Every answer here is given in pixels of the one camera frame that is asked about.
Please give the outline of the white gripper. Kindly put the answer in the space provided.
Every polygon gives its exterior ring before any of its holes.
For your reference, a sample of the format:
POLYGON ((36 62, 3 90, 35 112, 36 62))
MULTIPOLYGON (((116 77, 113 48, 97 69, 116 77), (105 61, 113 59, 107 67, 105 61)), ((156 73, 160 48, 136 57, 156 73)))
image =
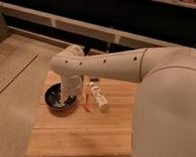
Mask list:
POLYGON ((81 76, 62 76, 61 77, 61 99, 66 100, 70 96, 78 96, 82 93, 81 76))

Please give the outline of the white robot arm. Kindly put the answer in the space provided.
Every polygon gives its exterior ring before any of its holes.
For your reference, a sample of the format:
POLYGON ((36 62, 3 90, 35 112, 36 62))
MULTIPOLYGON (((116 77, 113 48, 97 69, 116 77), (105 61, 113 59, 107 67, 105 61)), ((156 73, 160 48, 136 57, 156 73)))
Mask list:
POLYGON ((70 95, 83 75, 137 82, 132 157, 196 157, 196 49, 152 47, 86 56, 74 45, 50 67, 70 95))

